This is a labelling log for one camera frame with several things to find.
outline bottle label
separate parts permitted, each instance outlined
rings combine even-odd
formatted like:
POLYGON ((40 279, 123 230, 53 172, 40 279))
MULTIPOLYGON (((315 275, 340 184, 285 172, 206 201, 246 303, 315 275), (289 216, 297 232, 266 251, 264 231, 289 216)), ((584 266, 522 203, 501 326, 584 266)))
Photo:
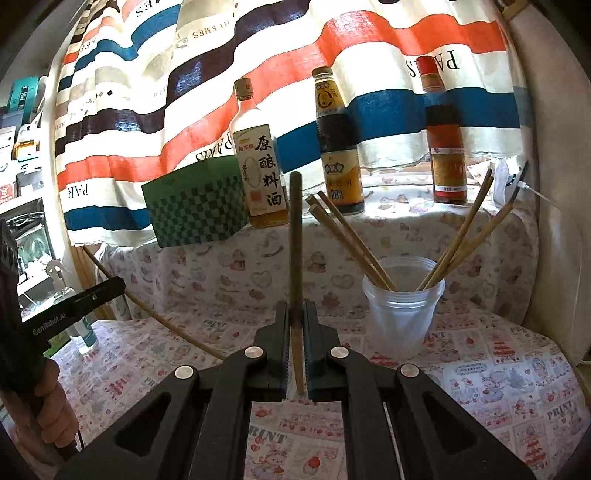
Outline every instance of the bottle label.
POLYGON ((285 210, 287 202, 269 125, 234 132, 232 138, 251 216, 285 210))
POLYGON ((363 185, 357 149, 322 154, 328 197, 335 205, 363 202, 363 185))
POLYGON ((431 162, 435 191, 444 197, 463 197, 463 192, 467 191, 464 150, 432 148, 431 162))
POLYGON ((334 113, 345 113, 345 103, 334 80, 321 80, 316 88, 316 118, 334 113))
POLYGON ((428 125, 433 188, 450 200, 466 198, 466 167, 462 135, 457 125, 428 125))
POLYGON ((81 321, 76 323, 76 330, 78 330, 78 333, 82 337, 82 340, 84 340, 86 346, 93 346, 95 344, 95 332, 86 318, 83 318, 81 321))

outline wooden chopstick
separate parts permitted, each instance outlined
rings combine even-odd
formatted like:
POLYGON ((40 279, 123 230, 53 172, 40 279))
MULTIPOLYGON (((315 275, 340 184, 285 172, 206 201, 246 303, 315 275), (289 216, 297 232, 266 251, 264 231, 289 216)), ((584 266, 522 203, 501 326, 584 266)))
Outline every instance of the wooden chopstick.
MULTIPOLYGON (((84 252, 86 253, 86 255, 88 255, 88 258, 90 258, 90 261, 96 265, 96 268, 98 268, 101 272, 103 272, 107 278, 113 278, 113 275, 111 274, 111 272, 109 272, 105 268, 105 266, 96 259, 96 257, 92 254, 92 252, 89 250, 89 248, 86 245, 82 246, 82 248, 83 248, 84 252)), ((206 353, 209 353, 209 355, 213 355, 215 358, 219 358, 220 360, 226 359, 225 354, 218 352, 217 350, 209 347, 208 345, 205 345, 204 343, 201 343, 201 342, 195 340, 193 337, 187 335, 182 328, 177 327, 174 323, 165 319, 162 315, 160 315, 158 312, 156 312, 152 307, 150 307, 148 304, 146 304, 146 302, 142 301, 140 298, 136 297, 133 293, 131 293, 129 290, 127 290, 127 288, 125 289, 125 296, 127 298, 129 298, 132 302, 134 302, 144 312, 146 312, 148 315, 150 315, 154 320, 156 320, 158 323, 160 323, 161 325, 166 327, 171 332, 173 332, 176 335, 178 335, 179 337, 181 337, 186 342, 190 343, 191 345, 196 346, 197 348, 203 350, 206 353)))
POLYGON ((474 237, 473 240, 465 242, 451 263, 447 266, 442 278, 447 277, 458 267, 458 265, 460 265, 470 254, 472 254, 472 252, 487 239, 493 230, 499 226, 499 224, 511 213, 512 210, 513 204, 507 203, 501 210, 499 210, 499 213, 497 213, 495 217, 484 226, 484 228, 478 233, 478 235, 474 237))
POLYGON ((476 200, 474 201, 474 204, 472 205, 470 212, 468 213, 466 219, 464 220, 462 227, 460 228, 459 232, 457 233, 451 246, 449 246, 448 249, 446 250, 446 252, 443 254, 443 258, 440 259, 441 261, 438 261, 437 265, 435 265, 435 267, 433 267, 433 270, 431 271, 432 273, 429 273, 431 278, 426 282, 426 284, 423 286, 423 288, 421 290, 431 288, 432 286, 436 285, 439 281, 441 281, 441 278, 443 278, 443 276, 442 276, 443 273, 445 272, 449 263, 452 261, 453 256, 456 254, 458 247, 460 246, 460 244, 464 240, 464 237, 466 236, 466 233, 470 229, 470 225, 472 224, 474 217, 478 213, 478 210, 480 209, 482 202, 484 202, 484 199, 486 198, 486 194, 491 189, 491 185, 492 185, 493 181, 494 181, 494 179, 492 178, 492 170, 489 168, 486 171, 486 175, 484 177, 484 180, 482 182, 480 190, 478 191, 478 195, 476 196, 476 200))
POLYGON ((377 287, 387 290, 388 286, 382 280, 382 277, 378 275, 378 273, 374 270, 374 267, 371 263, 362 255, 362 253, 357 250, 353 243, 345 236, 345 234, 341 231, 341 229, 332 221, 332 219, 328 216, 328 213, 324 211, 324 209, 319 205, 312 205, 310 206, 309 212, 314 216, 319 223, 324 225, 330 233, 337 239, 337 241, 345 247, 345 250, 351 255, 353 260, 357 263, 361 271, 372 281, 374 285, 377 287))
POLYGON ((300 395, 304 393, 302 304, 303 260, 301 226, 301 174, 290 174, 290 336, 291 356, 293 358, 295 386, 300 395))
POLYGON ((443 262, 443 259, 445 258, 446 253, 447 253, 447 248, 441 253, 441 255, 439 256, 439 260, 437 260, 437 263, 435 264, 435 266, 431 269, 431 271, 423 279, 423 281, 418 286, 416 291, 423 290, 425 288, 425 285, 427 285, 427 283, 429 282, 429 280, 431 280, 433 278, 433 274, 435 273, 435 270, 437 270, 437 267, 439 267, 439 265, 441 265, 441 262, 443 262))
MULTIPOLYGON (((518 181, 525 179, 525 175, 527 174, 529 166, 530 166, 530 163, 525 162, 525 164, 523 165, 523 169, 521 170, 521 175, 520 175, 518 181)), ((515 202, 515 199, 517 198, 517 194, 519 193, 519 190, 521 190, 521 189, 519 188, 519 183, 518 183, 518 186, 515 189, 515 191, 513 192, 513 195, 511 196, 511 198, 509 199, 509 202, 507 202, 505 204, 505 206, 499 210, 499 213, 497 213, 496 216, 484 226, 484 228, 474 237, 474 239, 472 241, 462 243, 461 247, 459 248, 459 251, 456 252, 452 261, 445 269, 445 272, 443 272, 440 275, 440 278, 438 281, 440 281, 442 278, 447 277, 472 252, 474 252, 474 250, 476 250, 480 245, 482 245, 484 243, 484 241, 488 238, 488 236, 495 230, 495 228, 498 227, 501 224, 501 222, 512 212, 513 204, 515 202)))
POLYGON ((392 279, 390 278, 388 273, 384 270, 382 265, 379 263, 378 259, 375 257, 375 255, 372 253, 372 251, 369 249, 369 247, 367 245, 365 245, 365 242, 361 239, 361 237, 357 234, 357 232, 353 229, 353 227, 349 225, 349 222, 347 222, 347 220, 345 219, 343 214, 339 211, 339 209, 336 207, 336 205, 334 203, 332 203, 332 201, 326 196, 326 194, 322 190, 318 192, 318 196, 326 204, 326 206, 329 208, 329 210, 332 212, 332 214, 336 217, 336 219, 339 221, 339 223, 343 226, 343 228, 349 234, 349 236, 355 241, 357 246, 361 249, 363 254, 367 257, 369 262, 374 266, 374 268, 378 272, 378 275, 380 277, 382 277, 382 280, 388 286, 388 289, 392 290, 392 291, 396 291, 396 285, 394 285, 394 282, 392 281, 392 279))

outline black stripe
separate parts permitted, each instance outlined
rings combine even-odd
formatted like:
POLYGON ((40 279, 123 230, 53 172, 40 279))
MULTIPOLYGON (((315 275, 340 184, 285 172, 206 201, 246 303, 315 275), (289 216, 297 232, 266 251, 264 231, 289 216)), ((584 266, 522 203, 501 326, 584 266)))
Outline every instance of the black stripe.
POLYGON ((186 61, 170 73, 166 104, 170 105, 198 85, 227 70, 234 62, 237 46, 256 32, 303 17, 309 7, 310 0, 284 0, 248 12, 238 19, 234 36, 227 43, 186 61))
POLYGON ((68 143, 76 142, 86 135, 99 134, 106 130, 119 132, 143 132, 153 134, 164 128, 164 107, 143 115, 133 110, 105 108, 96 115, 88 115, 81 122, 66 127, 66 136, 56 140, 56 155, 66 151, 68 143))
MULTIPOLYGON (((188 60, 171 72, 166 106, 201 83, 224 72, 232 65, 237 46, 256 32, 302 17, 308 11, 309 5, 310 0, 283 0, 248 12, 236 22, 234 37, 230 41, 188 60)), ((155 112, 144 114, 132 110, 100 110, 96 115, 86 116, 82 121, 66 128, 66 136, 56 140, 56 155, 65 152, 66 144, 76 142, 85 135, 109 130, 157 132, 164 127, 164 110, 165 107, 162 107, 155 112)))
POLYGON ((109 0, 103 8, 101 8, 94 15, 92 15, 92 18, 86 24, 86 28, 84 29, 84 32, 82 32, 79 35, 74 35, 72 37, 72 40, 70 40, 70 44, 74 44, 74 43, 78 43, 79 41, 82 41, 82 39, 84 38, 84 35, 86 35, 86 30, 88 29, 88 25, 90 25, 90 23, 93 20, 96 20, 97 18, 99 18, 103 14, 105 9, 107 9, 107 8, 114 8, 115 10, 117 10, 118 13, 121 13, 121 10, 119 10, 119 5, 117 5, 117 2, 115 0, 109 0))

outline plastic cup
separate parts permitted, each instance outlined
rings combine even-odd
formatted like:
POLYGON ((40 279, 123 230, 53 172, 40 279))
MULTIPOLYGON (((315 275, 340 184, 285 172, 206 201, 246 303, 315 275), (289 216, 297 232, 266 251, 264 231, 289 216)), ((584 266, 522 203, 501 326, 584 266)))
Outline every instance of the plastic cup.
POLYGON ((369 300, 371 316, 368 334, 376 350, 390 358, 408 359, 423 347, 435 306, 445 291, 445 280, 428 290, 414 291, 435 266, 423 257, 390 257, 380 262, 396 287, 382 290, 365 277, 363 293, 369 300))

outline patterned table cover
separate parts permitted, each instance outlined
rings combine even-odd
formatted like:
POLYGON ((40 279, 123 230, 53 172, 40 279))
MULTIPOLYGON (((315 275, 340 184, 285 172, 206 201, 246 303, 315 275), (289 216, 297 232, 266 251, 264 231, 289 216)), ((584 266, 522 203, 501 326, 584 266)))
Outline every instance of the patterned table cover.
MULTIPOLYGON (((434 204, 429 185, 397 186, 396 180, 384 177, 382 185, 365 189, 366 211, 350 218, 351 224, 378 258, 436 259, 467 208, 434 204)), ((477 189, 469 187, 469 199, 477 189)), ((473 231, 496 211, 489 197, 473 231)), ((320 321, 337 328, 344 345, 395 368, 397 360, 377 353, 366 337, 369 309, 357 266, 310 216, 304 217, 303 235, 304 296, 316 302, 320 321)), ((188 334, 230 353, 251 345, 256 329, 273 320, 276 302, 288 298, 288 249, 287 226, 245 228, 216 244, 106 247, 102 261, 188 334)), ((537 254, 535 217, 528 205, 519 204, 448 277, 428 341, 412 361, 539 479, 549 479, 591 420, 558 347, 519 326, 537 254)), ((113 306, 119 319, 129 321, 95 323, 100 345, 90 357, 81 358, 70 345, 55 357, 87 441, 175 367, 203 369, 219 362, 153 319, 142 319, 145 314, 133 304, 128 309, 118 299, 113 306)), ((340 404, 314 405, 290 382, 282 404, 253 406, 249 433, 248 480, 346 478, 340 404)))
MULTIPOLYGON (((378 258, 419 255, 438 259, 460 229, 471 203, 434 203, 431 185, 388 184, 395 180, 382 176, 381 186, 366 188, 365 212, 349 217, 349 222, 378 258)), ((478 188, 469 186, 470 202, 478 188)), ((304 296, 333 316, 365 308, 358 267, 307 213, 307 205, 304 211, 304 296)), ((497 211, 489 195, 469 237, 497 211)), ((158 312, 186 303, 273 308, 278 300, 288 298, 288 250, 287 225, 266 230, 246 227, 217 243, 164 249, 155 241, 139 248, 107 246, 102 261, 158 312)), ((535 217, 529 204, 520 203, 447 278, 445 295, 470 300, 520 325, 530 302, 537 258, 535 217)), ((131 316, 126 305, 115 305, 118 319, 144 315, 135 306, 129 307, 131 316)))
MULTIPOLYGON (((399 362, 375 352, 365 335, 367 310, 322 315, 342 345, 375 364, 399 362)), ((189 306, 168 315, 186 333, 226 353, 244 348, 272 309, 189 306)), ((99 346, 82 358, 68 344, 54 357, 60 381, 80 419, 85 441, 94 439, 175 367, 219 363, 153 319, 96 322, 99 346)), ((441 300, 423 351, 411 360, 451 395, 538 479, 552 478, 576 448, 591 417, 577 379, 559 348, 470 302, 441 300)), ((281 404, 254 404, 245 479, 345 480, 340 404, 299 397, 291 378, 281 404)))

